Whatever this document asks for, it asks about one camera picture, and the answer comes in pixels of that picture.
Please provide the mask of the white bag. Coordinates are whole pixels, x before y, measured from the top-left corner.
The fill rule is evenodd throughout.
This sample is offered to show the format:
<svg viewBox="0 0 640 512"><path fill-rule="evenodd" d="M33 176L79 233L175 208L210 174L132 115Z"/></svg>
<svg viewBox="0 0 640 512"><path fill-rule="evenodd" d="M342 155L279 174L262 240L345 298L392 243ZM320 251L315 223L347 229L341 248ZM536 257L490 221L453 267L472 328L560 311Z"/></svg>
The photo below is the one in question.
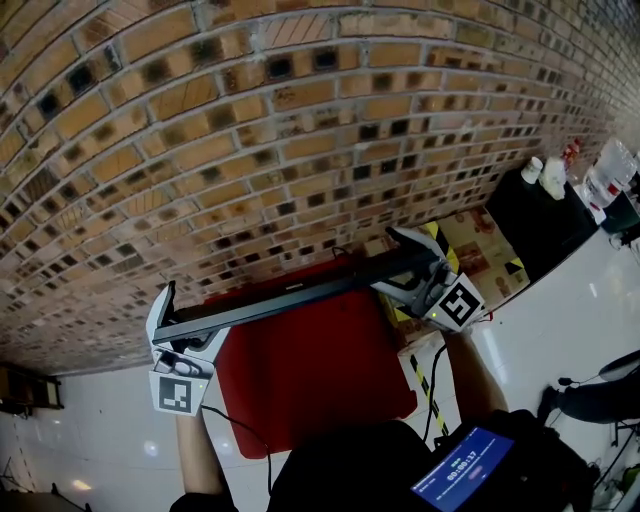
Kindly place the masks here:
<svg viewBox="0 0 640 512"><path fill-rule="evenodd" d="M563 159L550 157L538 179L542 188L556 201L565 197L566 169Z"/></svg>

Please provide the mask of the person's black shirt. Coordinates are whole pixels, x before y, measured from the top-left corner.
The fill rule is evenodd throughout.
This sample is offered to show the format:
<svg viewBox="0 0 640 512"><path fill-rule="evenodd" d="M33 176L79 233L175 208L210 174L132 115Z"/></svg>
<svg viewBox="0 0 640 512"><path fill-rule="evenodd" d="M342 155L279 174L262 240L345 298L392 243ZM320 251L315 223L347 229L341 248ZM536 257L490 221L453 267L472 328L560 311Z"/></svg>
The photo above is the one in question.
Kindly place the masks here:
<svg viewBox="0 0 640 512"><path fill-rule="evenodd" d="M590 512L592 469L525 410L465 422L435 450L399 420L332 433L290 453L266 512L438 512L411 487L473 427L515 444L458 512Z"/></svg>

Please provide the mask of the black keyboard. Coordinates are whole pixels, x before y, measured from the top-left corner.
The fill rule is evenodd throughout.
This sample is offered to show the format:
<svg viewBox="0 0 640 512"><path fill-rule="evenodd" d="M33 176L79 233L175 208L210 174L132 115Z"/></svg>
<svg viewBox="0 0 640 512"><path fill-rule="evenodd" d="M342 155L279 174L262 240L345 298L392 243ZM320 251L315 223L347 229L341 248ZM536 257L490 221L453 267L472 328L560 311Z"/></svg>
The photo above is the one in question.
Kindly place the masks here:
<svg viewBox="0 0 640 512"><path fill-rule="evenodd" d="M158 328L154 342L178 342L204 337L211 331L233 327L284 311L325 300L343 293L388 281L406 272L419 272L428 265L404 265L388 259L389 251L372 257L339 257L329 264L311 267L302 277L286 275L237 292L224 294L211 303L175 309Z"/></svg>

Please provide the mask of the person's left forearm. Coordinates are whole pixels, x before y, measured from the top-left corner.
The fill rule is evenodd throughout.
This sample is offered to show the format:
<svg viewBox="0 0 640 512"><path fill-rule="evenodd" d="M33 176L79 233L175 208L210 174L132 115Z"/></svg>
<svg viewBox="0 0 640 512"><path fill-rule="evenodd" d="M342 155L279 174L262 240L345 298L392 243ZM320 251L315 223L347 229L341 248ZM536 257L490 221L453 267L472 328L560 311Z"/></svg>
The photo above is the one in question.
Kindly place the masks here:
<svg viewBox="0 0 640 512"><path fill-rule="evenodd" d="M176 432L185 492L225 494L228 486L209 437L202 410L194 416L178 415Z"/></svg>

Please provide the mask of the red tablecloth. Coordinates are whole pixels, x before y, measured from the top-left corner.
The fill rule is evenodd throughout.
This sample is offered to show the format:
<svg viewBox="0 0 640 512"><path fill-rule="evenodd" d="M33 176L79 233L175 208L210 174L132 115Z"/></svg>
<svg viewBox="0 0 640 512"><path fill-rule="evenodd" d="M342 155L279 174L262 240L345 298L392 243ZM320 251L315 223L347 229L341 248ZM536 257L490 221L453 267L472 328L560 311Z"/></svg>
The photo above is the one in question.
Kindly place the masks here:
<svg viewBox="0 0 640 512"><path fill-rule="evenodd" d="M418 405L369 287L234 326L216 371L240 454L261 459Z"/></svg>

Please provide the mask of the small wooden stool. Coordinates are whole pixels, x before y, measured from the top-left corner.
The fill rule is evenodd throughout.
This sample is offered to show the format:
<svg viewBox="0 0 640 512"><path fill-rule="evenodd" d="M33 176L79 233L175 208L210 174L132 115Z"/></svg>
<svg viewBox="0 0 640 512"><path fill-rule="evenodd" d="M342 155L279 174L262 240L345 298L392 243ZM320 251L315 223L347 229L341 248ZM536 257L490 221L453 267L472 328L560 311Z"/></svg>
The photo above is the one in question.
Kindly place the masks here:
<svg viewBox="0 0 640 512"><path fill-rule="evenodd" d="M36 409L62 410L61 381L11 365L0 365L0 412L29 418Z"/></svg>

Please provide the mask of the long yellow black floor tape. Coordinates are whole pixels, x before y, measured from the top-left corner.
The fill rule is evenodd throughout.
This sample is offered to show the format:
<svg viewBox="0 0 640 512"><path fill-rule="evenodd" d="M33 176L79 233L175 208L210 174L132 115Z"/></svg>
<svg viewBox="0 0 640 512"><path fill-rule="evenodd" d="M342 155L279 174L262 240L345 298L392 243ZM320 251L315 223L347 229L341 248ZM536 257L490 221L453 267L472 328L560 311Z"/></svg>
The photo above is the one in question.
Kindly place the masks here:
<svg viewBox="0 0 640 512"><path fill-rule="evenodd" d="M418 379L418 383L420 384L420 387L427 401L427 419L426 419L426 426L423 434L424 442L427 441L432 421L435 421L436 426L440 430L442 438L449 436L448 426L443 416L441 415L439 405L436 402L434 397L435 386L436 386L436 371L437 371L439 360L445 351L446 351L446 348L441 347L434 355L429 378L425 377L425 374L417 358L414 355L410 356L411 367L416 375L416 378Z"/></svg>

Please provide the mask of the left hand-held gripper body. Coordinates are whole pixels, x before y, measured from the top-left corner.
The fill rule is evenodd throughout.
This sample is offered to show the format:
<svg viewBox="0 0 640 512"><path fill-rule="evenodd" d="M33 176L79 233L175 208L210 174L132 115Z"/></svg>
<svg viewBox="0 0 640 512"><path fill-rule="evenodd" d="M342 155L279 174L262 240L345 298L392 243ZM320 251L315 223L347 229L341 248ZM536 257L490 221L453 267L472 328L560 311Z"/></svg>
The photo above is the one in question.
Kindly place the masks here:
<svg viewBox="0 0 640 512"><path fill-rule="evenodd" d="M154 350L153 360L149 380L154 409L195 416L214 376L214 365L165 349Z"/></svg>

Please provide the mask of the cardboard box with hazard tape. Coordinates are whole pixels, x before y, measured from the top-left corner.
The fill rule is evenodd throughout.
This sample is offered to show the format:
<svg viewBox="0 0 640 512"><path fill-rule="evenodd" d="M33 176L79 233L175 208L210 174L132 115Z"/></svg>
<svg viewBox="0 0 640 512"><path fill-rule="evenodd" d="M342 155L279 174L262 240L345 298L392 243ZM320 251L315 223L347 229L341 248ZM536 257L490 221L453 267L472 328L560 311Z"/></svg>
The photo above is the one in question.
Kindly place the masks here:
<svg viewBox="0 0 640 512"><path fill-rule="evenodd" d="M470 279L488 310L499 308L530 284L522 260L484 207L436 224L457 258L458 272Z"/></svg>
<svg viewBox="0 0 640 512"><path fill-rule="evenodd" d="M428 237L434 239L439 249L444 252L447 263L451 266L455 275L459 271L459 262L454 254L444 232L440 225L436 222L429 222L419 227ZM412 344L418 347L425 340L438 331L439 325L421 318L410 315L403 310L403 305L396 299L378 293L379 301L385 312L385 315L394 329L394 337L396 345L400 351L409 351Z"/></svg>

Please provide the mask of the white cup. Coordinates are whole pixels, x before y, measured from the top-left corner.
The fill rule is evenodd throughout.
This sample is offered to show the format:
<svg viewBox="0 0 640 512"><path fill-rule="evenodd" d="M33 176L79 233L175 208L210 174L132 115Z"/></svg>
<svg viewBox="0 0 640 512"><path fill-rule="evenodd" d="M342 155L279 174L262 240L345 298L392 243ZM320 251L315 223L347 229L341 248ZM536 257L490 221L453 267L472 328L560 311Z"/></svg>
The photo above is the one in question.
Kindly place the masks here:
<svg viewBox="0 0 640 512"><path fill-rule="evenodd" d="M534 185L544 167L544 163L537 157L532 157L521 170L521 178L524 182Z"/></svg>

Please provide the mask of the dark green round table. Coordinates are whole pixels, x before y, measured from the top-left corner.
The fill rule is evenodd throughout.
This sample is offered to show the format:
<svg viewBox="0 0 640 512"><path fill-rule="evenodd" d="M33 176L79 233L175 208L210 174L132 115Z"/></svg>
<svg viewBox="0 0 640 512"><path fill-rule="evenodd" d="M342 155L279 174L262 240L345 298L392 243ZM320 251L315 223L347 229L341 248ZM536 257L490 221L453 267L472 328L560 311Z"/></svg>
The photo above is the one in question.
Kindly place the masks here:
<svg viewBox="0 0 640 512"><path fill-rule="evenodd" d="M605 219L601 227L608 234L627 231L640 223L640 202L621 192L616 199L604 209Z"/></svg>

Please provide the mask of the person's right forearm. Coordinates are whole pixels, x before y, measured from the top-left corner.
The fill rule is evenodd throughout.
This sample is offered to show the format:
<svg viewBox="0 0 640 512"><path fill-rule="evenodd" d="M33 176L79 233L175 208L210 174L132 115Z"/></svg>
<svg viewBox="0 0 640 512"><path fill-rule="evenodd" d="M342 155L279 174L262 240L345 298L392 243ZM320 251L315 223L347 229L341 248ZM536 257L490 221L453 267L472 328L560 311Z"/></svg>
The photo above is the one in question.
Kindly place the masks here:
<svg viewBox="0 0 640 512"><path fill-rule="evenodd" d="M468 331L444 332L456 402L463 422L485 423L508 410L505 396L486 367Z"/></svg>

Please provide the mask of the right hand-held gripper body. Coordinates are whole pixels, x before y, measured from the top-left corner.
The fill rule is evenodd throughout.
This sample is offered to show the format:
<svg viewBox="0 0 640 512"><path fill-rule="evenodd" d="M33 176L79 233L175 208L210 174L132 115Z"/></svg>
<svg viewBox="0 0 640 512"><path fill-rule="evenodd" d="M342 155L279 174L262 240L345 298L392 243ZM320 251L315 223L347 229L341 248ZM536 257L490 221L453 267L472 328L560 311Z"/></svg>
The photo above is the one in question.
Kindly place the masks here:
<svg viewBox="0 0 640 512"><path fill-rule="evenodd" d="M478 317L485 301L465 274L448 262L432 262L414 273L418 288L414 314L440 330L461 332Z"/></svg>

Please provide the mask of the clear dispenser water bottle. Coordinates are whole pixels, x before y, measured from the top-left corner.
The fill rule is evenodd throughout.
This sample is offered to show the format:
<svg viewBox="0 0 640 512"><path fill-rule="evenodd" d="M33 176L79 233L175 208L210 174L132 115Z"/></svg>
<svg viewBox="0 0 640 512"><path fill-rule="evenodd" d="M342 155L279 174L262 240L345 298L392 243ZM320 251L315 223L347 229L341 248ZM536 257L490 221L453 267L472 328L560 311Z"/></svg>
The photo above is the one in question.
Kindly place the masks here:
<svg viewBox="0 0 640 512"><path fill-rule="evenodd" d="M595 210L610 206L630 183L639 168L638 159L617 138L603 146L595 164L583 179L583 198Z"/></svg>

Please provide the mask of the tablet with blue screen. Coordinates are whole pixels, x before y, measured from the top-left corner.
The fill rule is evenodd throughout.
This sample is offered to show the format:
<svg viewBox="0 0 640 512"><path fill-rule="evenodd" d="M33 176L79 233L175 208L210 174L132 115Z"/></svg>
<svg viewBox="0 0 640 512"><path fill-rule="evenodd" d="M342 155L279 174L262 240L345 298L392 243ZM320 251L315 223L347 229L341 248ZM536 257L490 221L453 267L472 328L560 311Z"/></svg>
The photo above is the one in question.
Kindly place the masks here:
<svg viewBox="0 0 640 512"><path fill-rule="evenodd" d="M492 476L515 442L473 427L411 491L438 512L458 512Z"/></svg>

